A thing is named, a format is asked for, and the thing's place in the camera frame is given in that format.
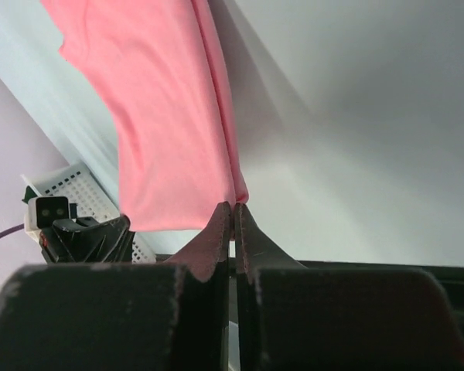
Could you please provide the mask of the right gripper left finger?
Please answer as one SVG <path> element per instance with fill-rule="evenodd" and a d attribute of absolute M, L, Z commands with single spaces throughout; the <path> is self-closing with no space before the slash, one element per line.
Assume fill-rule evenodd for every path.
<path fill-rule="evenodd" d="M 29 265 L 0 291 L 0 370 L 225 370 L 231 210 L 157 264 Z"/>

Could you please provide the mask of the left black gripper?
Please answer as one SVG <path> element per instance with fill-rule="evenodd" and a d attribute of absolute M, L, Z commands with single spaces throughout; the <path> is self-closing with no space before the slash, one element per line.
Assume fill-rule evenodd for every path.
<path fill-rule="evenodd" d="M 134 237 L 126 216 L 101 223 L 80 217 L 56 220 L 42 229 L 40 247 L 49 264 L 131 263 Z"/>

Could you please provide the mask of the pink t shirt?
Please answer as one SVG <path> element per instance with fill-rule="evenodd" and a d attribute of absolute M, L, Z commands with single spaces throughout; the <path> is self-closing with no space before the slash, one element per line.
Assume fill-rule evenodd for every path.
<path fill-rule="evenodd" d="M 206 1 L 45 1 L 60 54 L 90 82 L 118 136 L 121 212 L 136 232 L 198 230 L 243 203 L 223 51 Z"/>

